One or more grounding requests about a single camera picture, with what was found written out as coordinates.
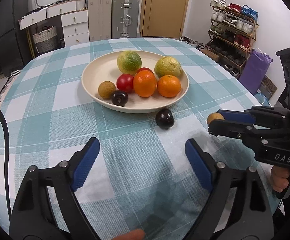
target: purple bag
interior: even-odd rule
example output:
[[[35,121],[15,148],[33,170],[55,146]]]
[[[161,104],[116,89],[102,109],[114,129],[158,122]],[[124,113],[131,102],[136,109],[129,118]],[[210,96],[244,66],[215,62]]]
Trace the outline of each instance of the purple bag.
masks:
[[[273,59],[255,49],[248,58],[239,82],[255,95]]]

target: blue sneaker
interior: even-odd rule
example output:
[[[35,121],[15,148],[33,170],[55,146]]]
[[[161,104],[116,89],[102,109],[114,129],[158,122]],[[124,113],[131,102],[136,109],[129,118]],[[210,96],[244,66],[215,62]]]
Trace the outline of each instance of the blue sneaker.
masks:
[[[255,23],[257,23],[257,19],[258,19],[258,12],[257,11],[250,9],[249,12],[246,14],[246,16],[254,19]]]
[[[247,5],[244,5],[244,6],[242,7],[241,14],[246,15],[246,14],[249,13],[250,10],[251,10],[250,7],[248,7]]]

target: tablecloth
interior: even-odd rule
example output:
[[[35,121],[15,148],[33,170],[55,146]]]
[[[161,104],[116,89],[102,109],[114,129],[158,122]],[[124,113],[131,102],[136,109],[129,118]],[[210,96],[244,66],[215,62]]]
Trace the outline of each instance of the tablecloth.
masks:
[[[81,74],[90,61],[121,50],[173,56],[188,74],[186,96],[170,107],[175,125],[169,130],[156,125],[156,113],[107,109],[82,88]],[[10,133],[11,203],[30,165],[53,167],[94,136],[100,140],[101,151],[76,196],[101,239],[136,228],[145,231],[146,239],[182,239],[209,195],[184,153],[185,141],[194,138],[216,161],[231,168],[257,168],[274,210],[277,199],[266,181],[270,168],[256,162],[252,150],[240,140],[207,132],[210,113],[220,108],[242,111],[252,105],[259,103],[226,70],[173,39],[96,41],[43,54],[25,66],[1,106]],[[0,125],[0,225],[7,231],[3,163]],[[53,189],[49,192],[58,224],[66,229]]]

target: red tomato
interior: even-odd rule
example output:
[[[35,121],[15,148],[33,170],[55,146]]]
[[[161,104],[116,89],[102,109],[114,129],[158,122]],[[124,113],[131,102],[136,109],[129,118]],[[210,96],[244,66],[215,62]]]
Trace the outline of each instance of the red tomato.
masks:
[[[133,91],[133,80],[134,77],[130,74],[120,75],[116,81],[116,86],[118,90],[122,90],[126,93],[130,93]]]
[[[147,67],[141,67],[138,72],[141,72],[142,70],[148,70],[148,71],[151,71],[153,73],[153,71]]]

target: human hand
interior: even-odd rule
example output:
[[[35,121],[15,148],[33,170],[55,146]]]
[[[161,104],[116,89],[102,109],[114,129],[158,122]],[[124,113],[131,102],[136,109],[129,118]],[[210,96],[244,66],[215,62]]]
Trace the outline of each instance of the human hand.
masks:
[[[290,170],[287,168],[273,166],[271,170],[271,184],[275,191],[282,192],[288,186],[287,178]]]
[[[141,229],[136,229],[130,231],[129,233],[121,236],[114,237],[112,240],[142,240],[145,236],[145,233]]]

